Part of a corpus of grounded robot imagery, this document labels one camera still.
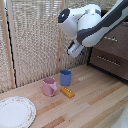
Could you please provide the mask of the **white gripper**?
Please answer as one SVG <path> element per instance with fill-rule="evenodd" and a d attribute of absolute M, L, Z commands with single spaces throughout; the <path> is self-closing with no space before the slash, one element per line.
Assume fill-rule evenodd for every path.
<path fill-rule="evenodd" d="M 73 58 L 76 58 L 80 53 L 83 56 L 85 55 L 85 53 L 82 50 L 83 46 L 73 41 L 68 47 L 67 53 L 71 55 Z"/>

